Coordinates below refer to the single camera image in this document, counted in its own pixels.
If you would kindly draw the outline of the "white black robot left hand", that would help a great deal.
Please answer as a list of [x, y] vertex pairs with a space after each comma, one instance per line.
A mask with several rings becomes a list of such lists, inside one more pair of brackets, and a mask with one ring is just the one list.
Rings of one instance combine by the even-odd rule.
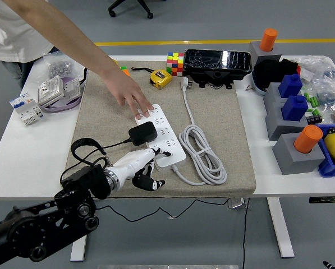
[[111, 187], [111, 193], [119, 191], [126, 180], [131, 179], [135, 187], [145, 191], [156, 191], [165, 184], [164, 180], [154, 180], [154, 158], [158, 155], [170, 157], [172, 154], [159, 147], [132, 151], [106, 168], [104, 173]]

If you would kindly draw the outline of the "person's left hand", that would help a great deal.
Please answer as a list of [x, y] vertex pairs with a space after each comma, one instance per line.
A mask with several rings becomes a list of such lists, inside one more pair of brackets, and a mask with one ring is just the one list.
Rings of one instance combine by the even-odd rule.
[[138, 107], [143, 116], [150, 116], [149, 112], [153, 110], [153, 105], [147, 100], [140, 86], [119, 67], [114, 66], [103, 72], [101, 78], [120, 106], [128, 103], [136, 119], [141, 119]]

